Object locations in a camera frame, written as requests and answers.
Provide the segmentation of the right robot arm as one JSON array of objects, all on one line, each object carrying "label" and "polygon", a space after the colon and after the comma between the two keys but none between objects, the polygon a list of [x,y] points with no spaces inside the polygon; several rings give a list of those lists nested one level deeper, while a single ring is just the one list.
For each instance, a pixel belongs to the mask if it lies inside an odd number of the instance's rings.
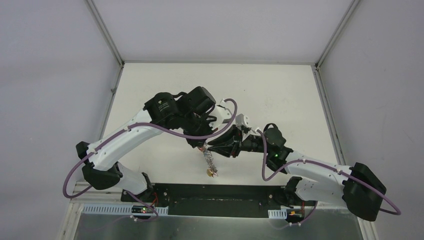
[{"label": "right robot arm", "polygon": [[290,175],[289,181],[273,194],[274,201],[289,208],[314,201],[347,208],[355,216],[370,222],[377,219],[387,192],[384,184],[362,163],[354,166],[330,164],[310,158],[285,145],[286,139],[274,123],[258,135],[245,135],[247,128],[233,125],[227,132],[208,142],[208,150],[235,158],[240,152],[266,153],[263,169]]}]

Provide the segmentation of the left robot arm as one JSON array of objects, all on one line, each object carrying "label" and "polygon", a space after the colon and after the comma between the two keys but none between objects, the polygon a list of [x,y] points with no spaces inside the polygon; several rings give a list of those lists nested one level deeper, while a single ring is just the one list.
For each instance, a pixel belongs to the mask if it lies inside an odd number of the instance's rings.
[{"label": "left robot arm", "polygon": [[128,169],[119,160],[165,129],[182,129],[187,136],[211,135],[207,118],[215,104],[214,97],[202,86],[188,93],[157,93],[133,118],[105,138],[77,144],[78,155],[84,160],[84,179],[96,190],[118,187],[131,192],[140,202],[149,201],[153,189],[147,175]]}]

